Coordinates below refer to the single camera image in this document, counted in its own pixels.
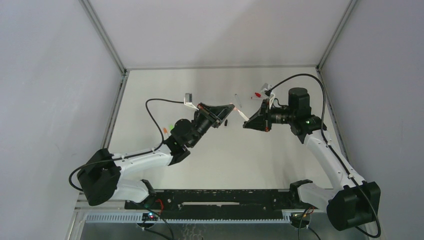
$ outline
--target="red wire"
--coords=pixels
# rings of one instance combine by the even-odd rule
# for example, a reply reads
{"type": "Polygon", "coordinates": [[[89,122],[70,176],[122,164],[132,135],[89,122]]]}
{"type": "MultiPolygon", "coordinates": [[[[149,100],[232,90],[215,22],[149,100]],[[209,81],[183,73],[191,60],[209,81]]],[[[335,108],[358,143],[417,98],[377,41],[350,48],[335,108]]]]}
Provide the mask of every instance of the red wire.
{"type": "Polygon", "coordinates": [[[164,210],[164,203],[162,202],[162,200],[160,200],[160,199],[156,199],[156,201],[155,201],[156,203],[160,203],[160,213],[159,214],[162,214],[162,211],[164,210]]]}
{"type": "Polygon", "coordinates": [[[315,207],[313,206],[313,207],[310,207],[307,211],[308,211],[308,213],[306,213],[306,215],[310,215],[310,214],[312,214],[313,212],[314,212],[314,210],[315,210],[315,207]]]}

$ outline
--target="gray floor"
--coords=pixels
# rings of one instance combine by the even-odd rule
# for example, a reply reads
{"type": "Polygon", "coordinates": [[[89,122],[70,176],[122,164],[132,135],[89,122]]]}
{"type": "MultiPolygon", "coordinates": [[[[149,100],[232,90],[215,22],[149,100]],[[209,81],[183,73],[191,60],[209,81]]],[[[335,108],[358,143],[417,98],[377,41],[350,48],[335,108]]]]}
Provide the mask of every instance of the gray floor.
{"type": "MultiPolygon", "coordinates": [[[[322,240],[364,240],[356,229],[335,230],[327,216],[322,213],[312,215],[310,224],[322,240]]],[[[282,240],[298,239],[296,229],[290,224],[171,224],[176,240],[282,240]]],[[[165,224],[154,225],[155,230],[171,236],[165,224]]],[[[309,230],[302,229],[302,240],[317,240],[309,230]]],[[[82,240],[164,240],[150,232],[142,231],[135,223],[86,223],[82,240]]]]}

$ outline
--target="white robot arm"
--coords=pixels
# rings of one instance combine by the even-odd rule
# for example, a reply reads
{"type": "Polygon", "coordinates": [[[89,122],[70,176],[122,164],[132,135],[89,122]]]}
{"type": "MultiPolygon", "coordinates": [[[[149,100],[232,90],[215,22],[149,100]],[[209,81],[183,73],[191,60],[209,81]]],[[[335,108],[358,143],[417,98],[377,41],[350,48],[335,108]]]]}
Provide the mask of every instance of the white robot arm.
{"type": "Polygon", "coordinates": [[[380,188],[375,182],[366,182],[333,148],[327,127],[321,118],[311,114],[308,91],[301,87],[290,89],[288,105],[279,107],[273,106],[275,96],[270,90],[268,93],[269,98],[262,101],[259,110],[244,122],[243,127],[269,132],[273,124],[289,124],[291,132],[316,157],[333,187],[324,189],[311,180],[300,180],[290,184],[293,200],[326,212],[339,231],[375,221],[380,188]]]}
{"type": "Polygon", "coordinates": [[[103,148],[79,168],[81,170],[77,178],[90,206],[100,205],[107,200],[141,203],[154,199],[156,193],[149,181],[130,180],[128,176],[146,169],[181,162],[190,155],[187,148],[193,148],[210,127],[218,128],[234,108],[233,104],[209,106],[199,103],[194,106],[190,94],[186,95],[186,98],[188,99],[184,99],[184,104],[196,109],[193,120],[178,120],[170,131],[171,136],[158,147],[113,154],[103,148]]]}

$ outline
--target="black wire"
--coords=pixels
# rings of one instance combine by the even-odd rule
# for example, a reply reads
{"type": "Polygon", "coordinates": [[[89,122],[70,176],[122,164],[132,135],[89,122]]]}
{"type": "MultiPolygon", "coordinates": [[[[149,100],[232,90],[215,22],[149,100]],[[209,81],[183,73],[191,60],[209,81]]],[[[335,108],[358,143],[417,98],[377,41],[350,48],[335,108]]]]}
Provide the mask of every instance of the black wire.
{"type": "Polygon", "coordinates": [[[314,231],[310,226],[308,226],[307,229],[309,229],[311,232],[313,232],[313,234],[315,234],[315,236],[318,238],[318,240],[321,240],[320,236],[318,236],[318,233],[316,231],[314,231]]]}
{"type": "Polygon", "coordinates": [[[153,122],[156,125],[157,129],[159,130],[160,137],[162,138],[162,141],[160,141],[159,146],[157,146],[154,150],[150,150],[150,151],[146,151],[146,152],[142,152],[142,153],[137,153],[137,154],[133,154],[133,155],[130,155],[130,156],[125,156],[125,158],[127,158],[127,159],[128,158],[133,158],[133,157],[138,157],[138,156],[141,156],[141,155],[144,155],[144,154],[153,153],[154,151],[157,151],[158,149],[160,149],[162,147],[162,145],[164,144],[165,137],[164,137],[164,134],[162,133],[161,127],[156,122],[155,118],[153,117],[153,115],[150,112],[149,107],[147,105],[147,103],[149,103],[150,101],[164,101],[164,102],[174,103],[174,104],[184,104],[183,101],[173,101],[173,100],[168,100],[168,99],[163,99],[163,98],[151,98],[151,99],[147,100],[146,103],[145,103],[145,107],[146,107],[147,113],[150,116],[150,118],[153,120],[153,122]]]}
{"type": "Polygon", "coordinates": [[[380,220],[379,220],[379,217],[377,216],[377,212],[374,209],[373,205],[371,204],[370,199],[367,197],[367,195],[365,195],[365,192],[362,190],[362,188],[359,187],[359,184],[357,183],[357,181],[354,178],[351,178],[351,180],[356,185],[356,187],[360,190],[360,192],[362,193],[362,195],[365,197],[366,201],[368,202],[369,206],[371,207],[372,214],[374,214],[374,216],[375,216],[375,223],[377,224],[377,234],[371,235],[368,232],[359,228],[358,226],[356,226],[355,228],[358,229],[361,233],[367,235],[370,238],[373,238],[373,239],[379,238],[380,235],[382,234],[382,227],[380,226],[380,220]]]}
{"type": "MultiPolygon", "coordinates": [[[[346,167],[345,163],[342,161],[342,159],[339,157],[339,155],[336,153],[336,151],[333,149],[333,147],[331,145],[329,145],[329,142],[327,141],[327,138],[324,135],[324,113],[326,111],[326,91],[324,90],[323,83],[316,76],[314,76],[314,75],[311,75],[311,74],[308,74],[308,73],[300,73],[300,74],[296,74],[296,75],[290,76],[290,77],[288,77],[288,78],[280,81],[279,83],[277,83],[277,85],[275,85],[270,90],[268,90],[268,92],[271,93],[272,90],[274,90],[276,87],[280,86],[281,84],[287,82],[290,79],[293,79],[293,78],[299,77],[299,76],[311,77],[311,78],[315,79],[318,82],[319,86],[321,87],[321,91],[322,91],[321,135],[322,135],[322,138],[324,139],[324,142],[327,145],[327,147],[331,150],[331,152],[335,155],[335,157],[337,158],[337,160],[340,162],[340,164],[342,165],[342,167],[346,171],[347,175],[348,176],[351,175],[351,172],[346,167]]],[[[351,179],[353,181],[353,183],[360,190],[360,192],[362,193],[362,195],[365,197],[366,201],[368,202],[369,206],[371,207],[372,213],[374,214],[374,217],[375,217],[375,223],[377,224],[377,234],[376,235],[371,235],[368,232],[360,229],[358,226],[356,226],[355,228],[358,229],[361,233],[367,235],[368,237],[375,238],[376,239],[376,238],[380,237],[380,235],[382,233],[381,226],[380,226],[380,221],[379,221],[379,217],[377,216],[377,212],[374,209],[373,205],[371,204],[370,199],[367,197],[367,195],[365,195],[364,191],[360,188],[360,186],[356,182],[356,180],[353,177],[352,178],[349,178],[349,179],[351,179]]]]}
{"type": "Polygon", "coordinates": [[[172,236],[172,239],[174,239],[174,231],[172,230],[172,228],[171,228],[171,226],[169,225],[169,223],[164,219],[164,218],[162,218],[161,217],[161,215],[159,214],[159,213],[157,213],[157,212],[155,212],[155,211],[152,211],[151,209],[149,209],[149,208],[147,208],[147,207],[145,207],[145,206],[143,206],[142,204],[140,204],[140,206],[143,208],[143,209],[145,209],[145,210],[147,210],[147,211],[149,211],[149,212],[151,212],[151,213],[154,213],[156,216],[158,216],[165,224],[166,224],[166,226],[169,228],[169,231],[171,232],[171,236],[172,236]]]}
{"type": "Polygon", "coordinates": [[[149,232],[149,233],[152,233],[152,234],[159,235],[159,236],[163,237],[164,239],[173,240],[172,238],[166,236],[165,234],[162,234],[162,233],[157,232],[157,231],[150,230],[148,228],[144,228],[144,231],[149,232]]]}
{"type": "MultiPolygon", "coordinates": [[[[157,146],[157,147],[154,149],[154,151],[156,151],[156,150],[158,150],[159,148],[161,148],[162,144],[164,144],[165,138],[164,138],[164,134],[162,133],[161,128],[159,127],[158,123],[156,122],[155,118],[153,117],[152,113],[151,113],[151,112],[150,112],[150,110],[149,110],[149,107],[148,107],[147,103],[148,103],[148,102],[150,102],[150,101],[164,101],[164,102],[175,103],[175,104],[183,104],[184,102],[183,102],[183,101],[173,101],[173,100],[167,100],[167,99],[163,99],[163,98],[151,98],[151,99],[148,99],[148,100],[145,102],[145,107],[146,107],[147,113],[148,113],[148,115],[150,116],[150,118],[153,120],[153,122],[154,122],[154,124],[156,125],[157,129],[159,130],[160,136],[161,136],[161,138],[162,138],[162,141],[160,142],[159,146],[157,146]]],[[[75,174],[76,172],[78,172],[79,170],[81,170],[81,169],[83,169],[83,168],[86,168],[86,167],[88,167],[88,166],[94,165],[94,164],[101,164],[101,163],[108,163],[108,162],[120,161],[120,160],[123,160],[123,159],[129,159],[129,158],[138,157],[138,156],[142,156],[142,155],[150,154],[150,153],[153,153],[153,150],[149,150],[149,151],[145,151],[145,152],[141,152],[141,153],[137,153],[137,154],[133,154],[133,155],[125,156],[124,158],[107,159],[107,160],[101,160],[101,161],[96,161],[96,162],[86,163],[86,164],[84,164],[84,165],[81,165],[81,166],[77,167],[75,170],[73,170],[73,171],[70,173],[69,178],[68,178],[69,185],[70,185],[71,187],[73,187],[74,189],[76,189],[76,190],[78,190],[78,191],[80,191],[80,192],[83,192],[83,189],[82,189],[82,188],[77,187],[77,186],[76,186],[76,185],[72,182],[72,177],[73,177],[73,176],[74,176],[74,174],[75,174]]]]}
{"type": "Polygon", "coordinates": [[[304,219],[304,216],[305,216],[306,212],[308,211],[308,209],[309,209],[309,207],[306,208],[305,211],[303,211],[302,217],[300,218],[299,229],[297,230],[297,238],[298,238],[298,240],[301,240],[302,220],[304,219]]]}
{"type": "Polygon", "coordinates": [[[283,105],[280,104],[280,101],[278,100],[278,98],[274,98],[274,101],[277,100],[277,105],[282,107],[283,105]]]}

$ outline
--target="white wall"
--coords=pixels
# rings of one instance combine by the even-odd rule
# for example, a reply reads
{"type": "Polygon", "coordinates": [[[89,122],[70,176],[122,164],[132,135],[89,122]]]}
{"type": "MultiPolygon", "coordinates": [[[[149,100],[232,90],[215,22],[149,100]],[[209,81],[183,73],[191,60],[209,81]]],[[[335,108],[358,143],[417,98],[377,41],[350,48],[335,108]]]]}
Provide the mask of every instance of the white wall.
{"type": "Polygon", "coordinates": [[[349,0],[91,0],[127,68],[317,65],[349,0]]]}
{"type": "Polygon", "coordinates": [[[64,239],[120,73],[80,3],[2,1],[0,239],[64,239]]]}
{"type": "Polygon", "coordinates": [[[348,155],[381,188],[388,239],[422,239],[424,1],[361,1],[323,69],[348,155]]]}

